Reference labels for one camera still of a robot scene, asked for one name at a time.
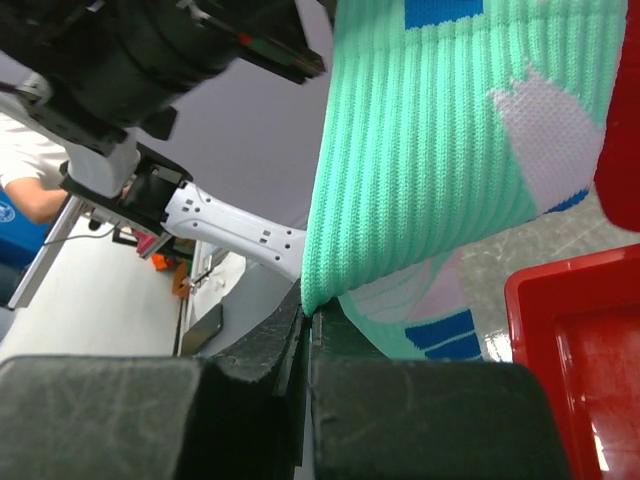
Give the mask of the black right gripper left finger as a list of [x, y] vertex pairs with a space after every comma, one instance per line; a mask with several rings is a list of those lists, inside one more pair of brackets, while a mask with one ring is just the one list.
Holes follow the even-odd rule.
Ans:
[[305, 388], [298, 285], [208, 358], [14, 357], [1, 366], [1, 475], [290, 479]]

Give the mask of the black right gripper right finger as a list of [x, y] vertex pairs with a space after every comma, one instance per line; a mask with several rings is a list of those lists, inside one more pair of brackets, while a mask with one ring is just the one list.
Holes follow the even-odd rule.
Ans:
[[566, 479], [544, 390], [520, 365], [391, 360], [340, 305], [312, 319], [319, 479]]

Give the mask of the red sock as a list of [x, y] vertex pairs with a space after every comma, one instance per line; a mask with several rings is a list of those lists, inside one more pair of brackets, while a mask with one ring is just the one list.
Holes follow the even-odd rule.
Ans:
[[628, 2], [618, 75], [595, 175], [600, 204], [621, 229], [639, 230], [639, 2]]

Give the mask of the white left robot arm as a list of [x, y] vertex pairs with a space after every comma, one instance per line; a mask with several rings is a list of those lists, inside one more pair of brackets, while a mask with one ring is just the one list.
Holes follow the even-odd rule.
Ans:
[[292, 1], [5, 1], [1, 49], [31, 76], [17, 112], [62, 141], [63, 187], [115, 223], [217, 245], [300, 277], [305, 234], [226, 204], [140, 144], [175, 102], [241, 59], [302, 84], [321, 75]]

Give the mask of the red plastic tray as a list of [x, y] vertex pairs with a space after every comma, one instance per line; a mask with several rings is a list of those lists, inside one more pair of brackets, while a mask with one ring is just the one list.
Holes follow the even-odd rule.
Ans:
[[504, 295], [513, 360], [545, 390], [574, 477], [638, 478], [638, 245], [520, 270]]

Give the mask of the person in white shirt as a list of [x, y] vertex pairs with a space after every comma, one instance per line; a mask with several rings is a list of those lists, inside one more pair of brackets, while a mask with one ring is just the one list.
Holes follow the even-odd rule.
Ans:
[[60, 167], [64, 147], [12, 117], [1, 115], [1, 304], [45, 242], [64, 205]]

